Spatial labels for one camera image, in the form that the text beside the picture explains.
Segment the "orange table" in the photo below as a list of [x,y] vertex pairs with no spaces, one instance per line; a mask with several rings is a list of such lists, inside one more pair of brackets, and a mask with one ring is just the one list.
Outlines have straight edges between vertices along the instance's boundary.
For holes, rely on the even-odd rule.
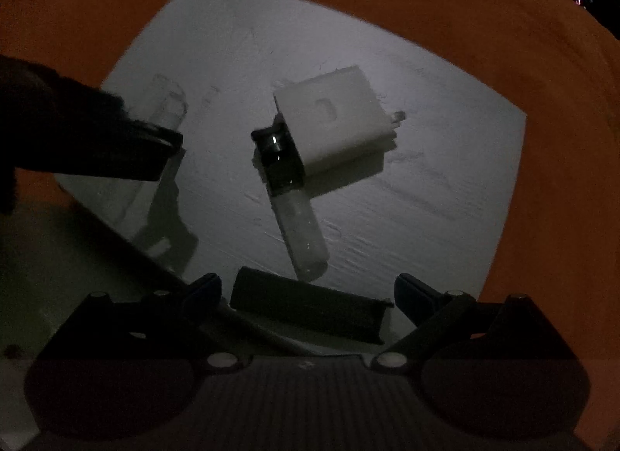
[[[0,0],[0,50],[98,85],[166,1]],[[529,293],[584,360],[577,434],[600,446],[620,421],[619,42],[570,0],[312,1],[421,44],[528,113],[482,298]],[[67,203],[49,175],[19,183]]]

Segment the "white power adapter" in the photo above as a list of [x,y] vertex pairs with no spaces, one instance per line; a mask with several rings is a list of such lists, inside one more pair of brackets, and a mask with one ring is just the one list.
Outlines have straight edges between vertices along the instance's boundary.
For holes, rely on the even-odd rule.
[[377,150],[394,139],[398,117],[381,108],[358,66],[277,90],[275,99],[307,176]]

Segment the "orange tablecloth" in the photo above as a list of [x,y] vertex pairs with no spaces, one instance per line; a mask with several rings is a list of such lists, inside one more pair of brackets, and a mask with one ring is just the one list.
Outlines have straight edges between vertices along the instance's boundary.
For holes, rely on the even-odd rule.
[[[99,85],[167,0],[0,0],[1,52]],[[313,0],[450,60],[528,113],[515,194],[482,299],[529,293],[592,381],[577,433],[620,421],[620,45],[570,0]],[[66,198],[48,175],[22,196]]]

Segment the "white board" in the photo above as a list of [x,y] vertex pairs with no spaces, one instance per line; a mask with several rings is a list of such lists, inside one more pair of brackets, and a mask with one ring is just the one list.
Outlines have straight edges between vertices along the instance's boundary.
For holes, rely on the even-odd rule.
[[[294,278],[252,164],[250,131],[272,123],[276,88],[353,65],[384,110],[405,111],[407,119],[380,172],[336,190],[331,178],[311,184],[330,252],[314,284],[389,299],[396,275],[409,272],[439,291],[477,296],[508,212],[525,115],[421,47],[301,0],[168,2],[103,87],[130,108],[143,102],[154,77],[184,97],[186,153],[176,175],[157,194],[156,183],[58,180],[186,282],[216,272],[229,297],[243,265]],[[355,172],[343,169],[344,182]],[[394,311],[382,337],[391,342],[411,329]]]

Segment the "white wooden surface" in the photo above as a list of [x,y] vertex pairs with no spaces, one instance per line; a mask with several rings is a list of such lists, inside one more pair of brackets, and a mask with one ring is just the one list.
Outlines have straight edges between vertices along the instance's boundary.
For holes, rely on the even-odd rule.
[[[250,131],[272,122],[279,86],[352,65],[360,66],[386,112],[403,110],[407,119],[380,172],[331,190],[372,174],[381,163],[370,157],[309,184],[331,256],[314,283],[391,298],[396,275],[410,272],[438,290],[478,295],[508,211],[525,115],[421,47],[308,2],[171,0],[103,87],[129,107],[154,75],[182,90],[187,152],[176,177],[165,179],[157,195],[157,184],[135,185],[120,219],[107,212],[133,197],[127,183],[58,179],[188,282],[214,271],[229,296],[242,265],[294,278],[252,164]],[[295,335],[290,327],[269,326]],[[411,328],[394,312],[382,336],[390,342]]]

